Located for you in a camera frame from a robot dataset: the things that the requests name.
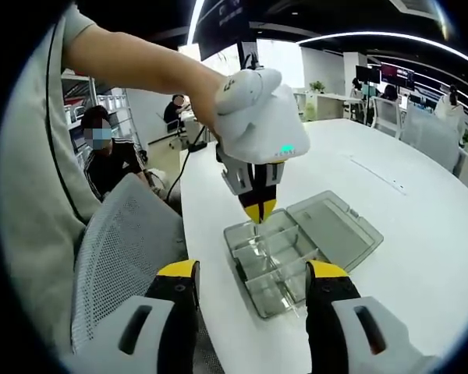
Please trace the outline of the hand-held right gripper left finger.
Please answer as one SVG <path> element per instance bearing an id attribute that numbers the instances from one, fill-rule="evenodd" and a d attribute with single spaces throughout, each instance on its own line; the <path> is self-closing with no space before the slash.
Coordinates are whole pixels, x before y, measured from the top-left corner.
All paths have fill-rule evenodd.
<path id="1" fill-rule="evenodd" d="M 82 373 L 191 373 L 196 347 L 200 262 L 160 269 L 144 296 L 105 317 L 81 350 Z"/>

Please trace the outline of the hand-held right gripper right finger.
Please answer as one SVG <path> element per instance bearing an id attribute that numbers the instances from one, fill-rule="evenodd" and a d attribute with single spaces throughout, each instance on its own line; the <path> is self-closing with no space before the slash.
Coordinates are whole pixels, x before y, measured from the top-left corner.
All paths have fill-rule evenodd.
<path id="1" fill-rule="evenodd" d="M 306 331 L 312 373 L 425 373 L 426 356 L 406 325 L 373 297 L 363 297 L 347 272 L 306 261 Z"/>

